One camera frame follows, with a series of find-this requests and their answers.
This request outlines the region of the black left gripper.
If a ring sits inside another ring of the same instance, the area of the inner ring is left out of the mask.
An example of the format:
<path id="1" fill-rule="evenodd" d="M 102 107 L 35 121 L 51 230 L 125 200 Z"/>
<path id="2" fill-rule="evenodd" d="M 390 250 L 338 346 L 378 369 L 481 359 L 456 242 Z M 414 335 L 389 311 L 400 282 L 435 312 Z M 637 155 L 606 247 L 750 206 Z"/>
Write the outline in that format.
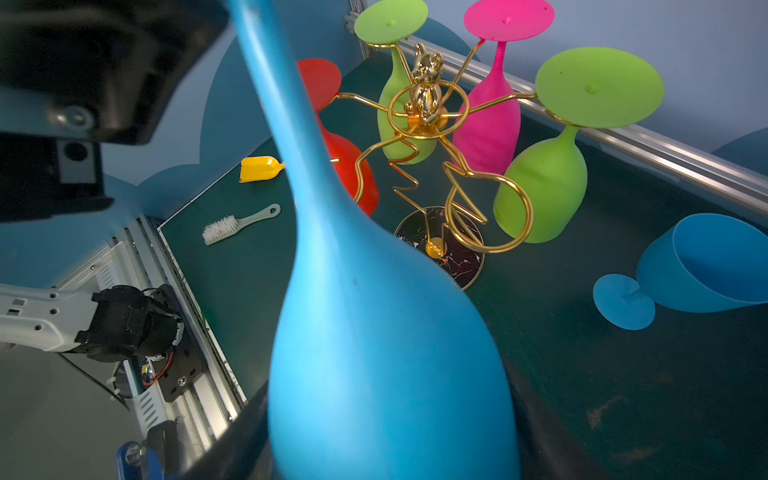
<path id="1" fill-rule="evenodd" d="M 229 21 L 221 1 L 5 1 L 1 219 L 100 212 L 103 144 L 148 143 Z"/>

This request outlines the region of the blue wine glass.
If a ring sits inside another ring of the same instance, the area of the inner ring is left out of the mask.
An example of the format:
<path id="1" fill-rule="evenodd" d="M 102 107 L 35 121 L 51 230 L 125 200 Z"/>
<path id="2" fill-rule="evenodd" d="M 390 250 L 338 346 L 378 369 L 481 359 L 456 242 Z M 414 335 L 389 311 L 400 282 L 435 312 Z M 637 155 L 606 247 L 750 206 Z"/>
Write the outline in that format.
<path id="1" fill-rule="evenodd" d="M 511 389 L 479 312 L 335 173 L 274 5 L 230 15 L 286 168 L 297 248 L 271 357 L 284 479 L 517 479 Z"/>
<path id="2" fill-rule="evenodd" d="M 767 234 L 731 216 L 690 215 L 646 248 L 633 278 L 604 275 L 592 297 L 603 318 L 629 331 L 650 326 L 658 305 L 688 313 L 763 305 Z"/>

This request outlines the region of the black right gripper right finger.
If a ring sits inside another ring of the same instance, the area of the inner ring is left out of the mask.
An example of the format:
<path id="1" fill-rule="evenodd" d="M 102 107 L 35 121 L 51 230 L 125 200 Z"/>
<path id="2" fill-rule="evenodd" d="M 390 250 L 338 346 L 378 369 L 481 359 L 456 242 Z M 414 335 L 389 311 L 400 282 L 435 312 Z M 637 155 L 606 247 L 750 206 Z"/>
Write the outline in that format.
<path id="1" fill-rule="evenodd" d="M 523 479 L 610 479 L 529 380 L 503 360 L 515 409 Z"/>

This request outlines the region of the blue wine glass front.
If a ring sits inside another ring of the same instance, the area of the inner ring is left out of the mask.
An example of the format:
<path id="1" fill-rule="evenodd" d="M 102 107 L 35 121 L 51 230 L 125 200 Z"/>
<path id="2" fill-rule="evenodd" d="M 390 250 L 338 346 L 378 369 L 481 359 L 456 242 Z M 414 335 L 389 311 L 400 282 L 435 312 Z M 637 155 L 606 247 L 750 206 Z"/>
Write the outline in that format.
<path id="1" fill-rule="evenodd" d="M 274 5 L 230 15 L 286 168 L 297 248 L 271 357 L 284 479 L 517 479 L 511 389 L 479 312 L 335 173 Z"/>

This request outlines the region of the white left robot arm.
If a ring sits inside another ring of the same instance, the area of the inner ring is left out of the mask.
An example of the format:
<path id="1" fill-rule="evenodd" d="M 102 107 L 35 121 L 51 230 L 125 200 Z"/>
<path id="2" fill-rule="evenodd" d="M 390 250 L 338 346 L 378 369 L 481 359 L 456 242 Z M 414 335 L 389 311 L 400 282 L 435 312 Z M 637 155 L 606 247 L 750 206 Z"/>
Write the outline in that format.
<path id="1" fill-rule="evenodd" d="M 200 139 L 229 19 L 221 1 L 2 3 L 3 344 L 77 348 L 97 306 L 48 282 L 224 170 Z"/>

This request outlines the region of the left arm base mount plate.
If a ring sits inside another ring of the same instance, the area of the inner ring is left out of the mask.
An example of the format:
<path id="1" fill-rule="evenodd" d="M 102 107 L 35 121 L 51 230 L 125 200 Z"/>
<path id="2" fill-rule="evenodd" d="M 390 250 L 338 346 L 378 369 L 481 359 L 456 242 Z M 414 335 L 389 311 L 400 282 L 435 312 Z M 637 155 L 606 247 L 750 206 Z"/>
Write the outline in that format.
<path id="1" fill-rule="evenodd" d="M 153 289 L 149 296 L 162 306 L 165 317 L 176 320 L 178 325 L 174 344 L 166 354 L 155 359 L 140 359 L 140 386 L 144 390 L 158 386 L 163 399 L 172 403 L 193 386 L 207 367 L 192 325 L 173 288 L 163 284 Z"/>

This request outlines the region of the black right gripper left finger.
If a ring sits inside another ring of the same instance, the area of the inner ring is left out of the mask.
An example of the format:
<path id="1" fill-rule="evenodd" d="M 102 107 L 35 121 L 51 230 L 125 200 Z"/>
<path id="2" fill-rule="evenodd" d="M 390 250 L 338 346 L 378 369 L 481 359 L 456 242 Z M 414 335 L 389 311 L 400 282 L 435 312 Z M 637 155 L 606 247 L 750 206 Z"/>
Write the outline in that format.
<path id="1" fill-rule="evenodd" d="M 275 479 L 268 436 L 268 383 L 181 479 Z"/>

